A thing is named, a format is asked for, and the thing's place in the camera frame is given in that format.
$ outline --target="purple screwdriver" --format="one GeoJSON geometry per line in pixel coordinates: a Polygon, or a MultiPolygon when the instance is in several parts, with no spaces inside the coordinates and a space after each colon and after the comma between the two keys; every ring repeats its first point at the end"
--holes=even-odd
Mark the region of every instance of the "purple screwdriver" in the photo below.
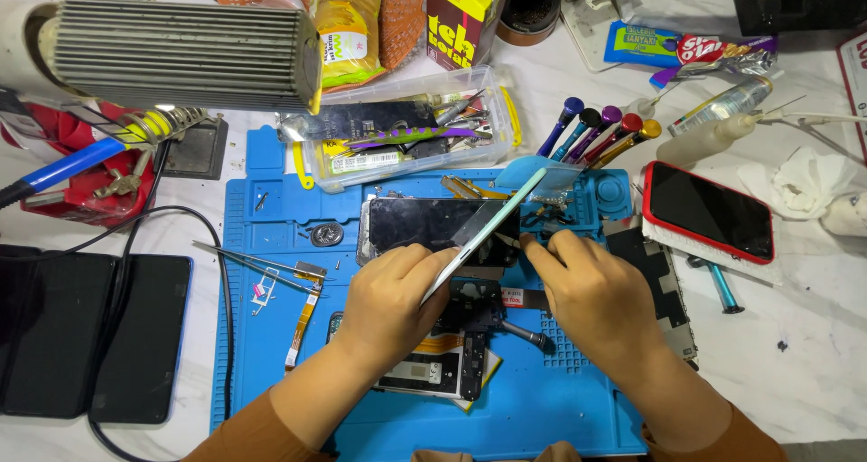
{"type": "Polygon", "coordinates": [[[536,152],[537,156],[548,157],[550,152],[554,150],[554,145],[557,143],[560,135],[563,135],[563,131],[566,130],[566,127],[572,123],[572,120],[575,119],[575,116],[578,113],[581,113],[584,109],[584,102],[578,98],[571,97],[567,98],[566,101],[563,102],[563,111],[560,112],[560,117],[557,119],[557,124],[554,124],[554,130],[550,131],[550,135],[548,135],[548,139],[545,140],[545,143],[539,147],[538,152],[536,152]]]}
{"type": "Polygon", "coordinates": [[[565,163],[573,164],[581,158],[581,155],[587,150],[588,147],[593,144],[593,141],[596,140],[598,136],[600,136],[604,131],[606,131],[611,125],[616,124],[623,118],[623,113],[620,112],[620,109],[616,106],[606,106],[601,109],[601,124],[598,127],[591,130],[590,133],[584,136],[580,142],[578,142],[572,150],[569,151],[569,154],[566,155],[564,159],[565,163]]]}

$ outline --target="person's right hand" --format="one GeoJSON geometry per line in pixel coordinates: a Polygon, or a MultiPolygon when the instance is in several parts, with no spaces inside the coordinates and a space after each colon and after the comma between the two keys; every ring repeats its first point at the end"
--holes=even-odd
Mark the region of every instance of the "person's right hand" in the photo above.
{"type": "Polygon", "coordinates": [[[640,380],[656,354],[670,355],[638,269],[570,230],[554,234],[547,249],[530,234],[520,241],[560,328],[615,383],[640,380]]]}

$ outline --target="hand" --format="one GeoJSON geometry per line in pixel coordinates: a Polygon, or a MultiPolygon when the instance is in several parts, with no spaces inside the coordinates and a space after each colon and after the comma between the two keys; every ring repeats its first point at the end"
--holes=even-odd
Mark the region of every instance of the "hand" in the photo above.
{"type": "Polygon", "coordinates": [[[352,278],[340,329],[331,343],[379,379],[431,332],[448,302],[443,284],[419,308],[439,272],[458,255],[421,245],[397,247],[370,261],[352,278]]]}
{"type": "Polygon", "coordinates": [[[638,269],[570,230],[554,234],[547,250],[530,234],[520,241],[560,328],[615,383],[640,381],[657,353],[670,354],[638,269]]]}

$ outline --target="snack package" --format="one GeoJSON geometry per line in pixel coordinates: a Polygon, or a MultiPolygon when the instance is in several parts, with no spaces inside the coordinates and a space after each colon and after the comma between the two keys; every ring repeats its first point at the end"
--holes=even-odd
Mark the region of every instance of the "snack package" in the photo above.
{"type": "Polygon", "coordinates": [[[675,77],[707,70],[761,76],[777,60],[777,38],[760,37],[735,44],[616,20],[608,32],[604,60],[664,67],[650,78],[659,88],[675,77]]]}
{"type": "Polygon", "coordinates": [[[322,87],[361,83],[383,70],[379,61],[380,0],[310,0],[325,45],[322,87]]]}

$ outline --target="red smartphone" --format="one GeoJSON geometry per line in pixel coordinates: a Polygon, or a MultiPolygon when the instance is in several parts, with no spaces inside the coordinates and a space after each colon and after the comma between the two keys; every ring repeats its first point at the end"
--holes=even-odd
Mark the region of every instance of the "red smartphone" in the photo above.
{"type": "Polygon", "coordinates": [[[774,260],[764,202],[661,161],[644,176],[644,219],[757,264],[774,260]]]}

